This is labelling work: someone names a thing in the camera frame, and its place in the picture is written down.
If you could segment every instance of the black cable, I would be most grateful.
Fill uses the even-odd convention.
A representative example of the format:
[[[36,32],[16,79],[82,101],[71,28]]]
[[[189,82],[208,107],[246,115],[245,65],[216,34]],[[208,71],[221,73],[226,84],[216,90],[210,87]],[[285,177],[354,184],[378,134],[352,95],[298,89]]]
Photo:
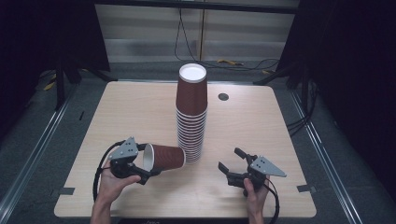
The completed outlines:
[[[94,178],[94,180],[93,180],[93,186],[92,186],[92,195],[93,195],[93,201],[94,201],[94,202],[96,201],[96,198],[97,198],[97,196],[98,196],[99,176],[100,176],[100,174],[103,172],[103,170],[109,168],[109,167],[102,168],[102,164],[103,164],[103,162],[105,161],[105,159],[106,159],[106,157],[107,157],[107,154],[110,152],[110,150],[113,149],[113,147],[118,147],[118,146],[122,145],[122,143],[124,143],[124,142],[125,142],[125,140],[122,140],[122,141],[120,141],[120,142],[115,143],[113,146],[111,146],[111,147],[105,152],[105,154],[103,155],[102,159],[100,160],[99,166],[98,166],[98,168],[96,169],[96,174],[95,174],[95,178]]]
[[[276,223],[277,218],[279,217],[279,210],[280,210],[279,197],[277,196],[277,191],[276,191],[276,188],[275,188],[275,185],[273,184],[273,182],[270,179],[268,179],[268,178],[265,178],[265,179],[268,180],[268,182],[271,183],[272,187],[274,188],[274,190],[272,190],[265,183],[263,184],[264,187],[266,189],[268,189],[268,191],[270,191],[274,195],[274,198],[275,198],[275,213],[274,213],[274,216],[271,218],[271,221],[270,221],[270,224],[274,224],[274,223]]]
[[[316,104],[316,100],[318,97],[318,86],[317,85],[314,86],[313,81],[311,81],[310,96],[311,96],[311,101],[312,101],[310,110],[306,113],[306,115],[302,119],[299,119],[299,120],[287,125],[289,127],[288,128],[289,132],[297,129],[295,132],[290,134],[290,137],[293,137],[295,134],[297,134],[297,132],[299,132],[307,124],[307,122],[309,120],[311,120],[312,114],[314,113],[315,104]]]
[[[178,27],[177,27],[177,37],[176,37],[174,53],[175,53],[175,57],[178,60],[182,61],[182,62],[191,62],[191,61],[193,61],[195,63],[198,63],[198,64],[202,65],[205,68],[222,68],[222,69],[226,69],[226,70],[230,70],[230,71],[238,71],[238,72],[268,69],[268,68],[274,67],[275,65],[277,65],[279,63],[279,59],[264,59],[264,60],[261,60],[255,67],[248,68],[248,67],[223,67],[223,66],[214,65],[212,63],[205,63],[205,62],[202,62],[202,61],[198,61],[198,60],[196,60],[194,58],[194,56],[192,55],[191,49],[190,49],[189,40],[187,38],[186,29],[184,28],[184,22],[183,22],[183,19],[182,19],[182,16],[181,16],[181,8],[178,9],[178,14],[179,14],[179,21],[178,21]],[[192,60],[183,60],[183,59],[180,59],[177,56],[177,42],[178,42],[178,36],[179,36],[179,33],[180,33],[180,25],[182,27],[183,34],[184,34],[184,39],[186,40],[187,49],[189,50],[189,54],[192,57]],[[275,61],[275,62],[273,64],[269,65],[269,66],[266,66],[266,67],[263,67],[263,68],[259,68],[260,64],[262,64],[263,62],[267,62],[267,61]]]

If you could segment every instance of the cup rim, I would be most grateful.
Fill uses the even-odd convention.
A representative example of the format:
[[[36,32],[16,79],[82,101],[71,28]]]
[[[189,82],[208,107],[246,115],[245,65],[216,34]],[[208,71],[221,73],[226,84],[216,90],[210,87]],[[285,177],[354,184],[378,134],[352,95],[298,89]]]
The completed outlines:
[[[184,158],[184,160],[183,160],[183,165],[181,165],[181,167],[183,167],[185,164],[186,164],[186,159],[187,159],[187,157],[186,157],[186,152],[183,150],[183,148],[181,148],[181,147],[179,147],[180,148],[180,150],[183,152],[183,158]]]
[[[203,119],[203,120],[197,121],[197,122],[185,122],[185,121],[182,121],[179,118],[177,118],[177,124],[180,124],[181,126],[183,126],[185,128],[188,128],[188,127],[196,128],[198,126],[204,125],[205,123],[206,123],[206,119]]]
[[[188,79],[186,71],[189,68],[198,68],[198,69],[202,70],[203,73],[200,74],[201,77],[199,77],[198,79],[195,79],[195,80]],[[180,69],[178,70],[178,73],[179,73],[180,78],[188,83],[199,83],[206,78],[206,69],[198,63],[186,63],[180,67]]]
[[[145,151],[143,153],[143,168],[146,171],[150,172],[153,167],[154,167],[154,148],[152,144],[147,143],[145,146]]]
[[[178,143],[181,144],[183,147],[198,147],[201,146],[202,143],[204,142],[204,138],[199,139],[198,141],[194,143],[186,143],[183,140],[177,139]]]
[[[196,127],[195,129],[189,129],[189,128],[185,128],[183,126],[180,126],[179,124],[177,125],[177,128],[183,132],[183,133],[187,133],[187,134],[194,134],[194,133],[200,133],[202,130],[205,129],[205,125],[203,124],[202,126]]]
[[[195,161],[198,161],[198,160],[201,158],[201,156],[202,156],[202,153],[199,153],[198,155],[196,155],[196,156],[194,156],[194,157],[192,157],[192,158],[189,158],[187,162],[195,162]]]
[[[200,132],[198,132],[196,134],[184,133],[184,132],[182,132],[180,130],[177,130],[177,136],[180,135],[184,139],[190,139],[190,140],[198,138],[198,137],[202,137],[202,136],[204,136],[204,133],[205,133],[205,129],[202,129]]]
[[[187,159],[191,159],[191,157],[197,157],[198,155],[201,155],[201,154],[202,154],[202,150],[191,152],[191,153],[188,154],[188,156],[187,156],[188,158]]]
[[[197,120],[197,119],[201,119],[202,117],[204,117],[206,115],[207,112],[207,106],[204,112],[202,112],[199,115],[186,115],[183,112],[181,112],[180,110],[177,109],[177,105],[176,105],[176,112],[178,116],[181,116],[183,119],[187,119],[187,120]]]
[[[195,147],[184,147],[179,142],[177,142],[177,143],[178,143],[180,148],[182,148],[183,150],[186,151],[186,156],[188,156],[188,154],[195,153],[195,152],[197,152],[199,150],[202,150],[202,147],[204,146],[204,144],[201,144],[201,145],[198,145],[198,146],[195,146]]]
[[[184,138],[177,138],[177,141],[181,139],[182,143],[184,143],[184,145],[196,145],[198,142],[202,141],[204,139],[204,136],[200,136],[194,139],[184,139]]]

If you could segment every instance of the hand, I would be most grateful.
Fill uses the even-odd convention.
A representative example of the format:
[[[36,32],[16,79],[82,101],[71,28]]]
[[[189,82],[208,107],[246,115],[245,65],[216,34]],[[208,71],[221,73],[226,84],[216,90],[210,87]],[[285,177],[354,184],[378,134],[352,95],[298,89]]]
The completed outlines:
[[[104,167],[110,167],[110,161],[107,161]],[[136,183],[139,180],[140,176],[138,175],[118,179],[111,174],[109,169],[104,169],[101,174],[98,196],[92,208],[91,224],[111,223],[111,204],[116,201],[126,186]]]
[[[265,180],[264,184],[268,186],[269,175]],[[258,190],[254,190],[253,184],[250,179],[244,179],[245,189],[247,190],[247,215],[249,223],[263,224],[262,209],[264,208],[265,199],[267,198],[268,189],[261,187]]]

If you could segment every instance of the brown paper cup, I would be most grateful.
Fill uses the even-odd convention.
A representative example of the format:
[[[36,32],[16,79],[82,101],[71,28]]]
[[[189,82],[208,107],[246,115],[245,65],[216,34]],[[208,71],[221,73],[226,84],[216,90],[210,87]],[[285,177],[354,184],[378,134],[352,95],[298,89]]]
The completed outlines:
[[[201,115],[207,109],[206,70],[200,64],[188,63],[179,70],[177,110],[186,116]]]
[[[194,125],[194,126],[184,125],[179,122],[177,123],[177,130],[179,132],[183,132],[183,133],[196,133],[196,132],[200,132],[204,129],[205,129],[205,123],[202,123],[201,125]]]
[[[177,124],[183,126],[184,128],[189,128],[189,129],[195,129],[197,127],[201,127],[205,125],[205,122],[206,122],[206,118],[202,118],[200,120],[195,120],[195,121],[188,121],[177,117]]]
[[[186,162],[192,163],[192,162],[198,161],[201,157],[201,154],[202,154],[202,151],[199,151],[198,153],[189,155],[189,158],[186,159]]]
[[[186,154],[180,147],[167,147],[146,144],[143,154],[143,167],[147,171],[161,169],[162,171],[182,167],[186,163]]]
[[[185,115],[182,112],[180,112],[177,108],[176,108],[176,112],[177,112],[177,116],[182,118],[182,119],[186,119],[186,120],[197,120],[197,119],[201,119],[203,117],[206,117],[206,113],[207,113],[207,108],[206,110],[199,114],[199,115],[195,115],[195,116],[191,116],[191,115]]]

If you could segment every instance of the wooden table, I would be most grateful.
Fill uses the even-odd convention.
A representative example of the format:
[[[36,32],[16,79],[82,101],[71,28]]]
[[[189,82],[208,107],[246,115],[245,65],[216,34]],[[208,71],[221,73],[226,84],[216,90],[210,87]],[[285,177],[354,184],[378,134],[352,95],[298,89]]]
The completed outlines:
[[[61,195],[58,217],[90,217],[92,182],[105,151],[134,136],[137,143],[177,146],[176,83],[110,82],[64,185],[73,195]],[[229,100],[221,101],[220,93]],[[246,217],[242,189],[227,185],[218,169],[244,173],[246,161],[233,153],[263,155],[288,176],[272,176],[280,200],[280,217],[313,217],[316,208],[306,185],[274,92],[269,87],[209,84],[203,154],[195,163],[166,171],[145,186],[127,187],[112,204],[114,217]],[[142,166],[143,152],[135,163]],[[272,217],[275,200],[268,194],[264,215]]]

